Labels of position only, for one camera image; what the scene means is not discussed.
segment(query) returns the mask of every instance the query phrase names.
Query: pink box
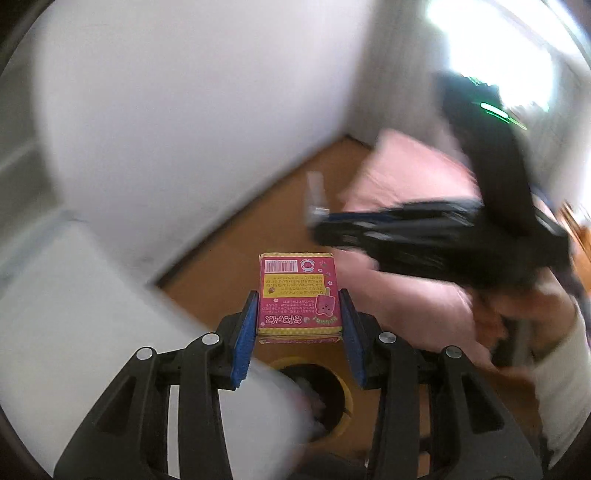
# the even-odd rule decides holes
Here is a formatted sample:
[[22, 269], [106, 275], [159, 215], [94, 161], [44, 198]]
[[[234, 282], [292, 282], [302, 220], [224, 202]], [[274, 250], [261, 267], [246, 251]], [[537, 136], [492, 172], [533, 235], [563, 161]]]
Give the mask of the pink box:
[[335, 261], [327, 253], [262, 254], [261, 342], [337, 342], [342, 332]]

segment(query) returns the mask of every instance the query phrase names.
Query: wooden floor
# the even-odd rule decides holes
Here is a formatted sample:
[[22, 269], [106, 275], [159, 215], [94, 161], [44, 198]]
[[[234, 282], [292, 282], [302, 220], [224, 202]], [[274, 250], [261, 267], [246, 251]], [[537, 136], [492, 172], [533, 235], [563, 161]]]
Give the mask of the wooden floor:
[[338, 195], [368, 153], [348, 138], [318, 153], [200, 245], [163, 290], [211, 327], [224, 315], [240, 311], [248, 293], [258, 289], [261, 253], [323, 251], [304, 226], [306, 173], [324, 174], [330, 208], [341, 210]]

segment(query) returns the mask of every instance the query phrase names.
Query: cartoon ice pop character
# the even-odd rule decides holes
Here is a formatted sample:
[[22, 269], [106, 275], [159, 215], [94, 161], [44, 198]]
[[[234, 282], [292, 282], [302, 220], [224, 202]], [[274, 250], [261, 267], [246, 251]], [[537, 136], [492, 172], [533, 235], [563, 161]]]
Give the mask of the cartoon ice pop character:
[[316, 296], [316, 314], [332, 317], [335, 310], [335, 301], [336, 298], [330, 296], [330, 288], [326, 287], [324, 289], [324, 295]]

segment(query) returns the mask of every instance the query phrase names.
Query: person's hand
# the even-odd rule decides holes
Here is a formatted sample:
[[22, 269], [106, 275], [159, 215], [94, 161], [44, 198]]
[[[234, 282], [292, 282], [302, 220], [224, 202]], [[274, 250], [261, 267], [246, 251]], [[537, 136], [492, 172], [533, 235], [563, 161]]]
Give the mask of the person's hand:
[[549, 268], [540, 271], [528, 290], [471, 292], [476, 340], [491, 348], [506, 338], [501, 316], [530, 320], [530, 347], [536, 358], [552, 351], [573, 328], [577, 310]]

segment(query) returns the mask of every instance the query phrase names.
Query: pink bedding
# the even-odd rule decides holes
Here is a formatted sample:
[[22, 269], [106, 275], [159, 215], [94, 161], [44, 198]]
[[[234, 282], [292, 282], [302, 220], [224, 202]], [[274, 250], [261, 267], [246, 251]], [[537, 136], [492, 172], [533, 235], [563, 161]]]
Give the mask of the pink bedding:
[[[477, 197], [478, 187], [457, 161], [389, 130], [344, 195], [345, 211], [363, 212], [410, 200]], [[469, 298], [457, 285], [376, 271], [360, 252], [333, 253], [339, 286], [382, 327], [417, 348], [440, 351], [453, 344], [473, 362], [490, 364], [488, 350], [475, 339]]]

